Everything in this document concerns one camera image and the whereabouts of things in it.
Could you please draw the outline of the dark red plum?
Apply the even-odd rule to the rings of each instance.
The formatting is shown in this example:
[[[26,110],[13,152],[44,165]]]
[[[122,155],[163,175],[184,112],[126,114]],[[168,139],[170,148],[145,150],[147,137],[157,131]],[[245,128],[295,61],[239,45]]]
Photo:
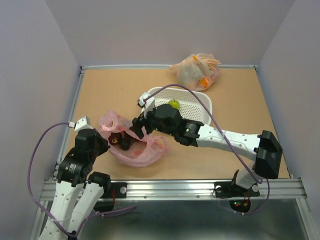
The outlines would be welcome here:
[[[121,132],[112,132],[108,137],[108,142],[110,145],[118,145],[122,141],[122,133]]]

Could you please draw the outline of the pink plastic bag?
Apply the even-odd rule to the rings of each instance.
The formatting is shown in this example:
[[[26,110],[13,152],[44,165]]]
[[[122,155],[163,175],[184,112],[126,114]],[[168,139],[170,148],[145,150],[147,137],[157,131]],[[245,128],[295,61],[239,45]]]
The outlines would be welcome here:
[[[132,145],[129,150],[121,150],[120,144],[111,145],[109,152],[121,163],[130,167],[146,167],[153,164],[169,151],[167,141],[162,136],[153,136],[145,134],[140,139],[130,127],[132,122],[119,115],[113,110],[98,119],[98,132],[108,141],[111,133],[121,133],[122,138],[132,139]]]

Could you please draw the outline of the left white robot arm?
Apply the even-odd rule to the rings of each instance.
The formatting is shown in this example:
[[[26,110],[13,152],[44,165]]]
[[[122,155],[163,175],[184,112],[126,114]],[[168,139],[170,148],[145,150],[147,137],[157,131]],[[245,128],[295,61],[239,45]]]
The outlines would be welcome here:
[[[50,215],[39,236],[41,240],[77,240],[100,197],[111,193],[111,177],[93,172],[98,156],[109,149],[96,129],[80,130],[74,147],[58,168]]]

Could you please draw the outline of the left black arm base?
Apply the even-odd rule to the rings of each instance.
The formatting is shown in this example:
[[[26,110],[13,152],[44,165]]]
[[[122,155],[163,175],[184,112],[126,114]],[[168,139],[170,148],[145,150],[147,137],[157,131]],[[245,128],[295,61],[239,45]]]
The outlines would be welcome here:
[[[127,197],[128,184],[124,181],[111,182],[106,189],[104,189],[102,199],[125,199]]]

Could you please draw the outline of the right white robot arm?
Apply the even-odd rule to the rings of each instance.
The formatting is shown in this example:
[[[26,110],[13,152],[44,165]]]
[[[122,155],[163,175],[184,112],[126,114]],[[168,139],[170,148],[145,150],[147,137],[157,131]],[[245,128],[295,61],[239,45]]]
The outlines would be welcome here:
[[[238,160],[248,158],[252,164],[244,164],[243,169],[237,170],[230,182],[231,192],[235,195],[242,195],[263,179],[274,180],[279,177],[283,148],[268,130],[263,130],[261,134],[223,131],[200,121],[183,118],[169,104],[143,111],[132,120],[130,130],[140,139],[158,131],[172,136],[184,146],[233,152]]]

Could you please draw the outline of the dark brown chestnut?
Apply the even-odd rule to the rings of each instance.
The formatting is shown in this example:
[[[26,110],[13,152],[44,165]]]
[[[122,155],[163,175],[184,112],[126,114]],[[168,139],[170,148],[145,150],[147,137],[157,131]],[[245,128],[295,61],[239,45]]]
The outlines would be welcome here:
[[[119,147],[121,150],[127,151],[130,149],[131,145],[132,145],[132,139],[129,137],[123,137]]]

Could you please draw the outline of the green pear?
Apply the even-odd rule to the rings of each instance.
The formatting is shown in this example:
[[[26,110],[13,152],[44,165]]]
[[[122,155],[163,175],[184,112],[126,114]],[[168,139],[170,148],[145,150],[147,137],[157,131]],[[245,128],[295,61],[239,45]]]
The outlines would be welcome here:
[[[176,99],[171,99],[167,103],[177,110],[181,109],[180,102]]]

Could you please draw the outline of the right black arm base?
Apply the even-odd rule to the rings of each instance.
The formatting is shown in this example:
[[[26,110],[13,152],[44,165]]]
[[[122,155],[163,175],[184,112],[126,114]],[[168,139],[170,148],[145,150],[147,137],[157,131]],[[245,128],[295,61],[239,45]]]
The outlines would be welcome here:
[[[218,199],[259,197],[260,191],[254,191],[252,187],[245,189],[233,184],[231,181],[216,181],[212,196]]]

